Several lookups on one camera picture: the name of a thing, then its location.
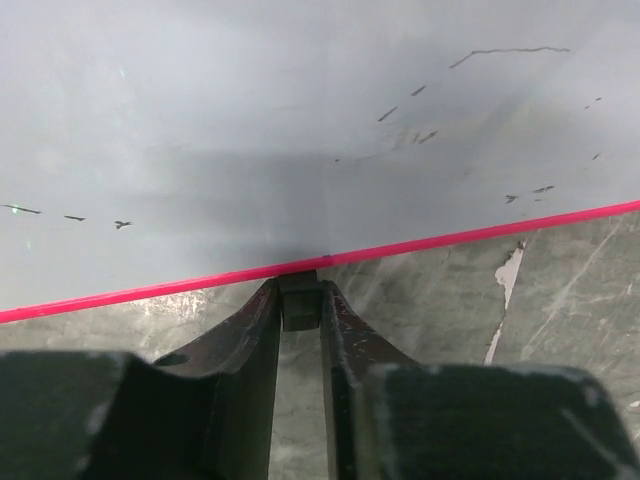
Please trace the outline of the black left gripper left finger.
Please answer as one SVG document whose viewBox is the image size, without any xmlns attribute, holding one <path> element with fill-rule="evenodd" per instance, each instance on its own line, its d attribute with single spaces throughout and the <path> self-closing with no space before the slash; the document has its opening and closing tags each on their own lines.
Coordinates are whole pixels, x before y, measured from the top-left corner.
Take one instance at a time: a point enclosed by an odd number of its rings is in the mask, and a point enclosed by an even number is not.
<svg viewBox="0 0 640 480">
<path fill-rule="evenodd" d="M 223 479 L 268 468 L 280 295 L 149 362 L 126 351 L 5 350 L 5 479 Z"/>
</svg>

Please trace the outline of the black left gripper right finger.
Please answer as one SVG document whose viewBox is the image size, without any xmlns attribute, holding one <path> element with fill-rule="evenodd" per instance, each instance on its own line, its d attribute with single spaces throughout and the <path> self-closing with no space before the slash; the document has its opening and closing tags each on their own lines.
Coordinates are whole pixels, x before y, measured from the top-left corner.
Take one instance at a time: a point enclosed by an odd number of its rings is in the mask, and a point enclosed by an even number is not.
<svg viewBox="0 0 640 480">
<path fill-rule="evenodd" d="M 628 433 L 588 372 L 422 364 L 323 285 L 333 479 L 624 479 Z"/>
</svg>

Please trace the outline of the pink framed whiteboard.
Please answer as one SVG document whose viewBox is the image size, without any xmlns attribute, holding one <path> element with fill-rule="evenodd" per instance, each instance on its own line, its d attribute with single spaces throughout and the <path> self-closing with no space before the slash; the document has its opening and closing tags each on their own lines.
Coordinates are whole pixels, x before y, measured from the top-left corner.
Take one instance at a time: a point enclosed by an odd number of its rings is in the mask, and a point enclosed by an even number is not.
<svg viewBox="0 0 640 480">
<path fill-rule="evenodd" d="M 5 1 L 5 322 L 639 206 L 635 1 Z"/>
</svg>

